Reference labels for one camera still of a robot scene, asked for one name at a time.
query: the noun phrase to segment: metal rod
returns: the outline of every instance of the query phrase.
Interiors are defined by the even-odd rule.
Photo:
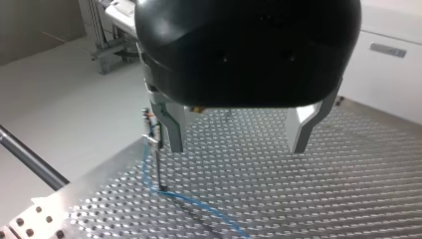
[[[66,177],[56,171],[2,125],[0,125],[0,143],[53,190],[57,191],[69,183]]]
[[[88,0],[88,10],[91,16],[91,22],[93,24],[94,34],[96,36],[96,46],[98,50],[102,50],[107,47],[106,34],[103,29],[102,19],[100,17],[99,8],[95,0]],[[107,74],[110,71],[110,65],[106,57],[98,58],[100,64],[100,73]]]

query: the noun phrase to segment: perforated metal plate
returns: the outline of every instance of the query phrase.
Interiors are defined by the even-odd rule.
[[[236,219],[253,238],[422,238],[422,142],[333,109],[306,153],[291,155],[286,111],[210,111],[187,151],[162,152],[169,190]],[[240,238],[195,206],[150,194],[138,166],[75,206],[97,238]]]

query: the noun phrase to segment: white wall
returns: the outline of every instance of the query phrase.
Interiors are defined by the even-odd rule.
[[[85,34],[77,1],[0,1],[0,65]]]

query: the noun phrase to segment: gray floor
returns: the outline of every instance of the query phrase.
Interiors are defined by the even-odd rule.
[[[0,67],[0,123],[71,181],[136,141],[148,107],[139,64],[98,74],[90,38]],[[52,193],[0,147],[0,225]]]

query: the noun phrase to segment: bolt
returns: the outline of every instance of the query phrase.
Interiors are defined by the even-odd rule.
[[[27,235],[28,235],[29,237],[34,236],[34,230],[32,230],[32,229],[28,229],[28,230],[27,230]]]
[[[24,219],[18,218],[16,219],[16,223],[18,223],[18,226],[22,226],[24,224]]]
[[[56,232],[56,236],[57,236],[57,238],[64,238],[65,233],[62,230],[59,230],[59,231]]]

